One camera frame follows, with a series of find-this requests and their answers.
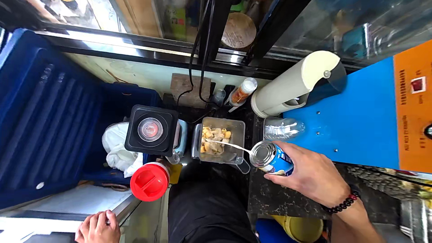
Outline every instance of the black countertop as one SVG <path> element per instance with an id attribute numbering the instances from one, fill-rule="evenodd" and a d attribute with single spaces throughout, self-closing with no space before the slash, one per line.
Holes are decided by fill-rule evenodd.
<path id="1" fill-rule="evenodd" d="M 164 97 L 164 103 L 168 109 L 176 109 L 172 104 L 171 97 Z M 223 107 L 218 111 L 211 112 L 206 116 L 216 118 L 226 118 L 244 121 L 246 124 L 245 131 L 245 148 L 251 149 L 254 144 L 263 138 L 263 119 L 259 118 L 251 109 L 250 103 L 246 102 L 235 112 L 228 113 L 229 108 Z M 179 107 L 180 119 L 188 122 L 194 122 L 207 111 L 191 107 Z M 189 124 L 189 131 L 193 131 L 195 124 Z M 190 148 L 191 136 L 188 138 L 187 147 Z M 264 172 L 252 167 L 248 175 L 243 175 L 236 169 L 226 164 L 217 164 L 201 162 L 210 170 L 217 171 L 218 175 L 223 175 L 232 188 L 239 194 L 247 211 L 256 214 L 287 215 L 295 217 L 317 217 L 328 219 L 328 214 L 321 206 L 313 200 L 293 191 L 274 184 L 264 178 Z M 352 176 L 346 169 L 346 164 L 336 164 L 337 169 L 342 177 L 352 185 L 357 186 L 362 194 L 362 201 L 365 204 L 369 218 L 376 223 L 398 224 L 400 201 L 387 194 L 367 187 L 359 178 Z"/>
<path id="2" fill-rule="evenodd" d="M 252 143 L 263 137 L 263 119 L 254 115 Z M 361 192 L 362 201 L 369 219 L 375 223 L 399 223 L 400 201 L 374 190 L 347 171 L 348 164 L 336 163 L 336 168 L 348 184 Z M 250 172 L 248 212 L 256 214 L 286 215 L 295 217 L 317 217 L 328 219 L 329 215 L 315 201 L 286 187 L 264 178 L 264 172 L 254 168 Z"/>

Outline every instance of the yellow container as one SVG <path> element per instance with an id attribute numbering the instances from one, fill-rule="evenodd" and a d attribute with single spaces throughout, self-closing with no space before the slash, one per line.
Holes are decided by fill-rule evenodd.
<path id="1" fill-rule="evenodd" d="M 315 242 L 323 231 L 324 223 L 318 218 L 279 215 L 272 215 L 272 217 L 282 225 L 286 234 L 299 243 Z"/>

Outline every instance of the orange label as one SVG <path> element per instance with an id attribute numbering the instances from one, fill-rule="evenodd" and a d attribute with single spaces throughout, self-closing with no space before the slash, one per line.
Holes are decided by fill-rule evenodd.
<path id="1" fill-rule="evenodd" d="M 399 166 L 432 173 L 432 41 L 393 57 Z"/>

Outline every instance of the beaded bracelet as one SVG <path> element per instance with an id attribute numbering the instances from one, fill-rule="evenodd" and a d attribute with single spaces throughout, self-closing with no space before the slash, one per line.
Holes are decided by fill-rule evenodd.
<path id="1" fill-rule="evenodd" d="M 341 203 L 339 206 L 328 208 L 324 205 L 321 205 L 322 208 L 329 214 L 337 214 L 338 212 L 342 212 L 342 210 L 351 206 L 357 198 L 360 198 L 360 193 L 351 189 L 351 194 Z"/>

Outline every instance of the white cloth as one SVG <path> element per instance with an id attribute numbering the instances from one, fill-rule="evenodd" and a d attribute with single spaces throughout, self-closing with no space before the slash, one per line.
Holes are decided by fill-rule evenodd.
<path id="1" fill-rule="evenodd" d="M 106 160 L 111 168 L 124 172 L 124 177 L 130 177 L 143 165 L 143 154 L 124 148 L 129 122 L 110 125 L 102 135 L 102 145 L 108 153 Z"/>

